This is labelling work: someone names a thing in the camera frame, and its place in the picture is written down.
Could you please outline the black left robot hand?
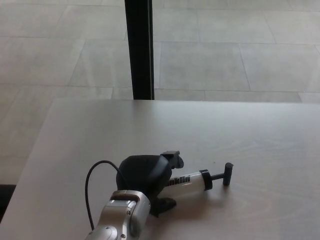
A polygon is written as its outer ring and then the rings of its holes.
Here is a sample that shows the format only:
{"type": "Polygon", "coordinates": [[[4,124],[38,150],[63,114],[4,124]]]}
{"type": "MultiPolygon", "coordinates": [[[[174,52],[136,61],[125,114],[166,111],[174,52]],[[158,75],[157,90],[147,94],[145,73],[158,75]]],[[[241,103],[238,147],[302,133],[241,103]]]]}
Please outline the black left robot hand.
{"type": "Polygon", "coordinates": [[[180,152],[166,151],[160,155],[131,155],[123,160],[116,174],[117,189],[143,193],[150,201],[150,214],[158,217],[177,203],[169,197],[159,197],[168,185],[173,169],[181,169],[180,152]]]}

